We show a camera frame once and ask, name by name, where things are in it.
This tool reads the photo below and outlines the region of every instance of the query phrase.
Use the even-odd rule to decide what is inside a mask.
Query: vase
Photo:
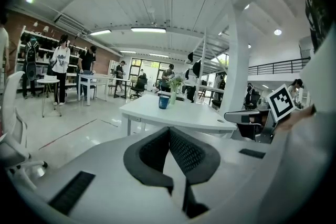
[[[176,92],[172,92],[172,96],[170,97],[170,104],[175,104],[176,101]]]

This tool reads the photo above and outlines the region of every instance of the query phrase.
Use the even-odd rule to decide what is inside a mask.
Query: white glossy floor
[[[75,89],[68,91],[66,104],[61,107],[62,116],[57,115],[51,101],[47,100],[44,118],[41,116],[42,97],[31,98],[28,94],[28,99],[24,100],[18,95],[16,107],[28,124],[27,147],[33,159],[46,161],[52,170],[92,146],[121,138],[119,107],[130,101],[111,95],[105,101],[103,91],[104,87],[98,88],[97,98],[91,100],[91,106],[84,100],[77,101]],[[153,127],[147,124],[146,130]],[[140,131],[141,124],[132,122],[132,133]]]

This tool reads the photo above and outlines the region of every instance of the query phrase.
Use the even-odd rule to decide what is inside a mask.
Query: woman in white sweatshirt
[[[52,62],[55,62],[52,68],[54,76],[59,79],[59,97],[57,96],[57,85],[55,85],[55,103],[64,105],[65,101],[65,81],[67,77],[67,69],[70,61],[70,49],[67,47],[68,35],[62,35],[59,40],[59,46],[56,48],[52,57]]]

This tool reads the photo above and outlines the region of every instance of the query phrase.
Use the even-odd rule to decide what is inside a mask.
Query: round ceiling light
[[[276,35],[276,36],[280,36],[281,33],[282,33],[282,31],[280,29],[275,29],[275,31],[274,31],[274,35]]]

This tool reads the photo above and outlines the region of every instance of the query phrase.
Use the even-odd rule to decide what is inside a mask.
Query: black railing
[[[281,62],[266,63],[248,68],[249,75],[298,73],[309,62],[310,57]]]

